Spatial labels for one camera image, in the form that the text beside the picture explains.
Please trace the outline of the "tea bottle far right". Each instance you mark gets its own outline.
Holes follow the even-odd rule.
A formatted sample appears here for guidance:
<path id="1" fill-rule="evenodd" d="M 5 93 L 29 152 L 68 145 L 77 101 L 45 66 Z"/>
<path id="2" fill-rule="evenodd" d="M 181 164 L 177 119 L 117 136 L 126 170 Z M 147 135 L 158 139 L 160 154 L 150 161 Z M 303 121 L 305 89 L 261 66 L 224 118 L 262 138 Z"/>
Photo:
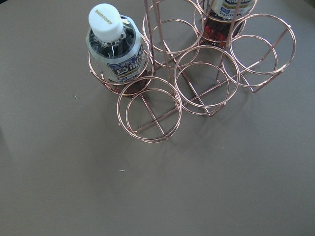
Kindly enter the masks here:
<path id="1" fill-rule="evenodd" d="M 214 46 L 225 46 L 232 20 L 240 21 L 249 15 L 257 1 L 255 0 L 203 0 L 199 3 L 204 16 L 203 38 Z"/>

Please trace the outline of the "tea bottle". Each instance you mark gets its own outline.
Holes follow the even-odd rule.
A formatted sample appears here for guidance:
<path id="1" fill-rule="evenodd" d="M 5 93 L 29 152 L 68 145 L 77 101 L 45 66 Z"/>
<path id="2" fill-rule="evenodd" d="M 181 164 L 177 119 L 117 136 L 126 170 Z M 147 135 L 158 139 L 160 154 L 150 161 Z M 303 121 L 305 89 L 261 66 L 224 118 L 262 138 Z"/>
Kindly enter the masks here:
<path id="1" fill-rule="evenodd" d="M 214 46 L 225 46 L 232 20 L 240 21 L 249 15 L 257 1 L 255 0 L 203 0 L 199 3 L 204 16 L 203 38 Z"/>
<path id="2" fill-rule="evenodd" d="M 146 45 L 135 22 L 115 6 L 101 3 L 88 15 L 88 50 L 106 80 L 121 93 L 127 83 L 147 74 Z"/>

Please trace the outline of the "tea bottle far left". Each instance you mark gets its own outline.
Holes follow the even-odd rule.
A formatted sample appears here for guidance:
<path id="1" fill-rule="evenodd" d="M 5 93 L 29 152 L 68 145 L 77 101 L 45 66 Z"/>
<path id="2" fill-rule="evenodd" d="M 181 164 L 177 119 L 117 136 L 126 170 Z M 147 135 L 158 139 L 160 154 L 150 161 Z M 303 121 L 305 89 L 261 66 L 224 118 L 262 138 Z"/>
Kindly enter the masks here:
<path id="1" fill-rule="evenodd" d="M 88 50 L 106 80 L 121 93 L 127 83 L 147 74 L 146 45 L 135 22 L 115 6 L 101 3 L 88 15 Z"/>

